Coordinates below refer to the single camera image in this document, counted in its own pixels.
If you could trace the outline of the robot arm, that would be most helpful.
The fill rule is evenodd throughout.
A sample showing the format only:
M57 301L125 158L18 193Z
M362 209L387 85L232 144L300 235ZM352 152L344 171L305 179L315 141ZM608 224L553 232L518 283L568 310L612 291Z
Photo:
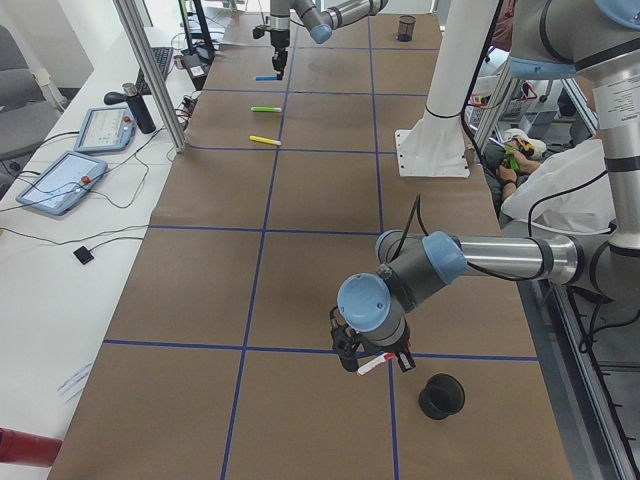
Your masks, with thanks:
M277 0L270 2L269 15L253 29L253 38L266 33L274 48L272 65L275 80L284 78L290 46L291 11L294 11L316 44L326 42L335 30L354 24L366 17L376 16L387 6L387 0L345 1L326 10L319 10L313 1Z
M592 82L616 229L583 238L383 233L376 243L377 271L349 277L329 315L333 350L345 370L358 372L391 358L411 370L406 315L462 275L547 279L638 302L638 3L522 1L509 64L523 80L581 75Z

